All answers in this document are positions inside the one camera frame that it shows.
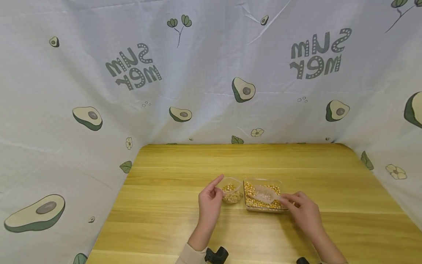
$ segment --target white fabric backdrop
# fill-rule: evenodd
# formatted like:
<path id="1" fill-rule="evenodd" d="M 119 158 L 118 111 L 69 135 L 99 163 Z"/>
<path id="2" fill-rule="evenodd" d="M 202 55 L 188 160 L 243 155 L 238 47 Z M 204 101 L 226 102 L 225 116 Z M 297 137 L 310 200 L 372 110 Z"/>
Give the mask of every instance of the white fabric backdrop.
<path id="1" fill-rule="evenodd" d="M 150 143 L 343 143 L 422 228 L 419 2 L 3 1 L 0 262 L 83 263 Z"/>

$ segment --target left hand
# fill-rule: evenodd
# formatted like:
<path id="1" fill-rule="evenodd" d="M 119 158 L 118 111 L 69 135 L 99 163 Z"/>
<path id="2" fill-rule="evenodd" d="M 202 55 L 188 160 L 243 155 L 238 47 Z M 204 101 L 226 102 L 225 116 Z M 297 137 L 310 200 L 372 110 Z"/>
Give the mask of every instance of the left hand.
<path id="1" fill-rule="evenodd" d="M 199 221 L 198 225 L 214 229 L 221 211 L 223 191 L 217 184 L 223 180 L 224 175 L 218 176 L 210 182 L 198 195 Z"/>

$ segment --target plant sprig print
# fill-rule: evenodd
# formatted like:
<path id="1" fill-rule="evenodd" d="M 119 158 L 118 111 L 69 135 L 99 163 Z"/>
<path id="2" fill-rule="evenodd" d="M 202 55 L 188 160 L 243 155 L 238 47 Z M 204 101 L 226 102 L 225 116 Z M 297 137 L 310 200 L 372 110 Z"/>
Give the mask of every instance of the plant sprig print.
<path id="1" fill-rule="evenodd" d="M 394 0 L 391 3 L 391 7 L 395 8 L 400 16 L 397 18 L 397 20 L 394 22 L 394 24 L 385 33 L 387 33 L 390 29 L 392 29 L 392 27 L 399 21 L 399 19 L 402 16 L 404 16 L 404 14 L 406 14 L 410 9 L 412 9 L 413 7 L 421 7 L 422 6 L 422 0 L 414 0 L 414 5 L 412 5 L 409 9 L 407 9 L 404 12 L 400 11 L 400 9 L 398 9 L 398 8 L 404 6 L 407 3 L 407 1 L 408 0 Z"/>
<path id="2" fill-rule="evenodd" d="M 180 36 L 182 35 L 182 31 L 183 31 L 184 27 L 192 26 L 192 20 L 190 20 L 189 16 L 186 16 L 186 15 L 183 14 L 182 17 L 181 17 L 181 21 L 182 21 L 183 27 L 182 27 L 182 29 L 180 29 L 180 31 L 178 31 L 176 29 L 177 19 L 171 18 L 169 21 L 167 21 L 167 26 L 174 28 L 174 30 L 177 31 L 177 33 L 179 34 L 179 41 L 177 42 L 177 48 L 179 48 Z"/>

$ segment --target black object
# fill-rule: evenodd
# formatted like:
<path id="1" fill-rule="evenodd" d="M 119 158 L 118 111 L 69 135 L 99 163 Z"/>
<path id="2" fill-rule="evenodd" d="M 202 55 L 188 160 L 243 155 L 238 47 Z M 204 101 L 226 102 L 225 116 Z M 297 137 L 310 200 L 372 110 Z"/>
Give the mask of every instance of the black object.
<path id="1" fill-rule="evenodd" d="M 212 264 L 223 264 L 226 262 L 229 253 L 224 247 L 220 247 L 217 250 L 217 253 L 214 253 L 210 248 L 207 248 L 207 254 L 205 255 L 205 262 L 210 262 Z"/>
<path id="2" fill-rule="evenodd" d="M 309 264 L 309 262 L 306 260 L 306 258 L 301 257 L 296 260 L 296 264 Z"/>

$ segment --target rectangular plastic container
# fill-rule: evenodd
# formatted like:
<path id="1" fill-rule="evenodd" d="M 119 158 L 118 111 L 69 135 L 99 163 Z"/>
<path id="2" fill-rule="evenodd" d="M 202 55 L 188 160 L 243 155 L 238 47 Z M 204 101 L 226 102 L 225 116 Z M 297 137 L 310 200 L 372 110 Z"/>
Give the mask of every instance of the rectangular plastic container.
<path id="1" fill-rule="evenodd" d="M 235 178 L 225 177 L 217 187 L 223 190 L 228 184 L 232 184 L 235 189 L 224 192 L 225 196 L 223 197 L 223 201 L 227 204 L 235 204 L 243 200 L 242 182 Z"/>
<path id="2" fill-rule="evenodd" d="M 248 196 L 248 193 L 245 189 L 246 182 L 249 182 L 252 185 L 274 185 L 280 189 L 280 192 L 283 193 L 283 183 L 278 180 L 266 180 L 266 179 L 244 179 L 243 180 L 243 192 L 245 193 L 245 205 L 246 209 L 249 211 L 256 211 L 256 212 L 271 212 L 271 213 L 282 213 L 287 210 L 284 206 L 281 205 L 281 208 L 266 208 L 266 207 L 257 207 L 251 205 L 251 201 L 253 198 Z"/>

